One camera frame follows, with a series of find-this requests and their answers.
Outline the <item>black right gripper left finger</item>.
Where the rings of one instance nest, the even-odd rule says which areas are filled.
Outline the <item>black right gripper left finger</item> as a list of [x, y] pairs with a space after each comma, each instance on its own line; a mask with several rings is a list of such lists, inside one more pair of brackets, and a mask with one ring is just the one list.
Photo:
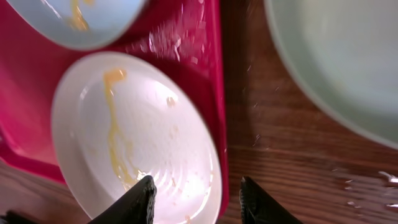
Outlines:
[[153, 224], [157, 188], [147, 175], [88, 224]]

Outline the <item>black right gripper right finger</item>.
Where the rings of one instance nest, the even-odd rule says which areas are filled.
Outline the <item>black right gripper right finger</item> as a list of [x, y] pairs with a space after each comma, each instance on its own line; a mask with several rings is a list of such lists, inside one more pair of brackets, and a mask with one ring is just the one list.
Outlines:
[[302, 224], [248, 176], [241, 179], [239, 202], [242, 224]]

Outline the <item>white plate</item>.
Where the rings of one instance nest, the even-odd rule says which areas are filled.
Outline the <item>white plate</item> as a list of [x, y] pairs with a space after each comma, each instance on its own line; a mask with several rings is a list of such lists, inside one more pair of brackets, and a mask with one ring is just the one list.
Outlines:
[[163, 72], [100, 52], [73, 63], [52, 104], [52, 140], [68, 188], [97, 217], [149, 175], [156, 223], [214, 223], [222, 178], [210, 131]]

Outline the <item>light blue plate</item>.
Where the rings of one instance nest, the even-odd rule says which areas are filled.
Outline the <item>light blue plate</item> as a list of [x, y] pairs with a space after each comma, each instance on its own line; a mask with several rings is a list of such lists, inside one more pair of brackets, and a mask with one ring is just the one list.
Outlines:
[[272, 39], [294, 81], [350, 130], [397, 147], [397, 0], [273, 0]]
[[147, 0], [7, 0], [23, 20], [68, 49], [96, 50], [117, 41]]

